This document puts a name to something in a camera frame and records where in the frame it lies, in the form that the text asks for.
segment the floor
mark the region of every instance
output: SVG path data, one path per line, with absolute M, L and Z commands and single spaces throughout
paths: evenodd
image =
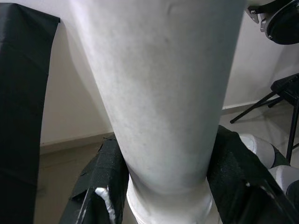
M 229 121 L 239 112 L 222 115 L 220 124 L 231 131 L 251 133 L 275 145 L 285 154 L 291 125 L 292 107 L 280 103 L 269 109 L 255 109 L 235 124 Z M 72 148 L 45 154 L 40 159 L 38 193 L 36 197 L 35 224 L 58 224 L 68 197 L 84 166 L 94 157 L 100 144 Z M 299 150 L 294 150 L 291 165 L 299 168 Z M 206 224 L 220 224 L 215 204 Z M 123 224 L 136 224 L 126 202 Z

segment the black padding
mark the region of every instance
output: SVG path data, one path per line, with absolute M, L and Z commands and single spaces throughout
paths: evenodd
M 219 126 L 207 180 L 224 224 L 297 224 L 299 213 L 238 133 Z
M 128 168 L 114 135 L 103 143 L 97 155 L 83 169 L 60 224 L 75 224 L 78 220 L 83 224 L 110 224 L 104 200 L 94 193 L 96 188 L 109 188 L 116 216 L 114 223 L 121 224 Z
M 0 223 L 32 224 L 43 104 L 60 19 L 0 3 Z

